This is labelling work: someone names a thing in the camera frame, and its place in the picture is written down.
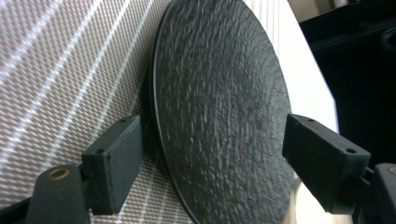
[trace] mounting hole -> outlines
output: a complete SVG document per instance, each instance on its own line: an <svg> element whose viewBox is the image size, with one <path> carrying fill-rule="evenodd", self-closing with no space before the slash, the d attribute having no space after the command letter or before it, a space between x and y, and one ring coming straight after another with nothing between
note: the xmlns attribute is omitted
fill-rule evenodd
<svg viewBox="0 0 396 224"><path fill-rule="evenodd" d="M95 154L102 154L104 152L105 150L100 148L100 149L96 149Z"/></svg>
<svg viewBox="0 0 396 224"><path fill-rule="evenodd" d="M356 153L356 150L352 148L347 148L346 151L349 153Z"/></svg>
<svg viewBox="0 0 396 224"><path fill-rule="evenodd" d="M49 173L49 179L59 180L63 179L70 174L70 170L66 168L58 168Z"/></svg>

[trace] round black plate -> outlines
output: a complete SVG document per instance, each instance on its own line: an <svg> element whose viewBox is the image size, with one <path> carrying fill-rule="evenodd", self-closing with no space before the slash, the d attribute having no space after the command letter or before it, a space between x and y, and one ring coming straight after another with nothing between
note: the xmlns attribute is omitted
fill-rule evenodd
<svg viewBox="0 0 396 224"><path fill-rule="evenodd" d="M242 1L174 0L157 36L153 97L167 169L199 223L279 223L290 112L271 42Z"/></svg>

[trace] textured surface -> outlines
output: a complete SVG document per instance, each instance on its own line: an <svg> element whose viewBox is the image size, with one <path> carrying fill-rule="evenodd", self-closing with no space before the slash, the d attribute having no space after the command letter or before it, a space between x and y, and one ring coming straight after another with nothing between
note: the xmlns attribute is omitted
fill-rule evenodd
<svg viewBox="0 0 396 224"><path fill-rule="evenodd" d="M281 156L290 104L250 9L234 0L174 1L153 83L166 162L194 219L279 223L292 182Z"/></svg>
<svg viewBox="0 0 396 224"><path fill-rule="evenodd" d="M290 60L295 54L308 55L309 48L288 3L247 3L285 65L284 74L298 75L295 83L302 75L319 77L317 70L307 70L315 68L313 59ZM0 0L0 209L29 197L45 169L80 164L80 153L115 120L142 113L138 93L168 4ZM297 43L290 44L290 36ZM320 86L312 87L318 96ZM311 92L290 97L303 96L303 108L315 111L306 100ZM93 223L190 221L150 130L145 135L145 160L126 204L118 216L93 217Z"/></svg>

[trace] gray fabric backdrop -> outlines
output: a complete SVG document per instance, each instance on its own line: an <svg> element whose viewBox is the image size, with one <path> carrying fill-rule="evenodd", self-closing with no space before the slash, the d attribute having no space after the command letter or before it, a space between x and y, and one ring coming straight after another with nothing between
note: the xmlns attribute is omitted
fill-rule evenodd
<svg viewBox="0 0 396 224"><path fill-rule="evenodd" d="M115 120L140 112L138 93L168 4L0 0L0 209L29 197L51 166L80 164L80 153ZM248 6L278 52L278 1ZM92 222L191 222L155 144L120 214Z"/></svg>

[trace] white line pattern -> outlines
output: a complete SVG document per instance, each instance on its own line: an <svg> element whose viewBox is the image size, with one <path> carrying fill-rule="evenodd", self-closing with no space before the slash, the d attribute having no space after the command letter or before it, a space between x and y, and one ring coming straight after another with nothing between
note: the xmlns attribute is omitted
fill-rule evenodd
<svg viewBox="0 0 396 224"><path fill-rule="evenodd" d="M111 40L117 31L117 27L119 26L119 24L121 22L122 16L124 15L126 9L128 8L128 5L130 2L131 2L130 0L127 0L127 1L125 1L124 5L122 6L120 14L117 16L116 21L114 22L114 25L111 28L110 33L107 36L107 39L105 40L104 45L101 47L99 54L98 54L97 58L95 59L89 74L87 75L87 77L84 80L84 83L82 84L81 88L79 89L77 99L73 103L72 108L70 109L69 113L67 114L67 117L66 117L64 123L62 124L61 131L58 133L55 141L51 145L49 154L41 167L41 172L44 172L48 167L51 166L51 163L52 163L53 159L55 158L56 151L60 147L62 141L64 140L64 136L66 135L66 133L68 131L68 128L73 120L73 117L76 115L76 112L79 108L79 104L81 103L85 93L87 92L87 89L90 87L91 81L92 81L94 75L96 74L96 69L99 67L103 56L105 56L106 50L107 50L108 46L110 45Z"/></svg>
<svg viewBox="0 0 396 224"><path fill-rule="evenodd" d="M0 87L4 85L6 78L9 77L10 73L15 69L15 66L21 61L23 55L32 46L38 35L42 33L47 22L50 21L50 18L55 14L63 1L64 0L56 0L49 6L45 14L38 20L17 49L11 53L10 58L4 63L4 66L0 68Z"/></svg>
<svg viewBox="0 0 396 224"><path fill-rule="evenodd" d="M157 155L157 157L155 158L155 162L151 164L152 170L148 180L148 191L146 192L145 195L145 201L143 201L143 208L142 211L140 212L139 224L142 224L145 221L146 209L148 208L149 205L149 197L151 194L152 183L154 182L154 176L157 173L157 161L159 157L160 156Z"/></svg>
<svg viewBox="0 0 396 224"><path fill-rule="evenodd" d="M107 115L107 111L110 108L111 103L113 102L113 98L114 98L114 96L116 94L117 88L120 85L120 81L122 80L123 75L125 74L124 72L125 72L126 66L128 65L128 62L130 61L130 58L133 55L134 47L136 45L138 37L140 36L140 32L141 32L141 30L143 28L143 25L145 24L146 17L149 14L149 10L151 9L151 5L152 5L153 1L154 0L150 0L148 2L148 6L146 7L146 10L145 10L145 12L143 14L142 20L139 23L139 26L137 27L137 30L135 32L134 39L132 40L131 45L128 48L128 52L126 54L127 56L125 57L124 61L122 62L122 66L120 68L119 73L117 74L117 78L116 78L116 81L114 82L114 85L111 87L110 94L108 95L108 97L106 99L105 107L103 108L103 110L102 110L102 112L100 114L100 117L99 117L99 121L97 122L97 124L96 124L96 126L94 128L93 135L92 135L92 138L91 138L92 142L94 141L94 139L97 138L97 135L99 134L99 132L101 130L101 127L102 127L102 125L103 125L103 123L105 121L105 117ZM137 101L137 98L138 98L138 95L136 95L134 97L134 100L132 101L132 108L134 108L134 106L136 104L136 101Z"/></svg>
<svg viewBox="0 0 396 224"><path fill-rule="evenodd" d="M165 208L166 200L168 199L169 182L165 183L165 192L163 193L163 201L161 202L160 214L158 215L157 222L163 222L163 209Z"/></svg>
<svg viewBox="0 0 396 224"><path fill-rule="evenodd" d="M0 154L0 172L2 171L4 165L8 162L9 155L15 151L15 146L21 141L21 137L26 131L27 126L32 122L32 117L36 114L37 109L41 106L42 101L46 98L47 92L50 90L50 86L54 83L56 77L59 76L61 69L64 67L64 63L66 63L68 56L74 49L78 40L81 38L85 28L90 23L90 20L93 17L96 9L99 7L100 3L101 0L96 0L93 3L90 11L85 16L84 21L78 27L74 36L71 38L70 43L67 45L63 55L55 64L55 69L51 71L40 92L33 100L33 103L30 105L29 109L27 109L27 113L21 118L20 125L18 126L12 137L10 137L6 147L3 150L3 155Z"/></svg>

